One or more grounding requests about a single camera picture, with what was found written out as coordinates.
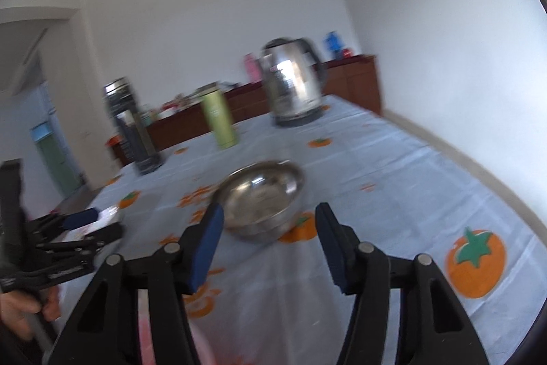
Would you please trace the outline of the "person's left hand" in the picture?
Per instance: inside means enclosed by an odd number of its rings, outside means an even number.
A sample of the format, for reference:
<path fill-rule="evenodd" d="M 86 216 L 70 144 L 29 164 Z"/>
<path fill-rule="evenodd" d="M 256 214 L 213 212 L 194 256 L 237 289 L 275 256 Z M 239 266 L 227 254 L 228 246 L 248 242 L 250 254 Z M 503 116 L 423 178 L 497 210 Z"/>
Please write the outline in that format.
<path fill-rule="evenodd" d="M 43 303 L 20 291 L 1 294 L 1 321 L 9 331 L 23 341 L 30 341 L 34 337 L 34 331 L 30 328 L 25 316 L 39 312 L 48 322 L 53 322 L 60 317 L 57 286 L 46 291 Z"/>

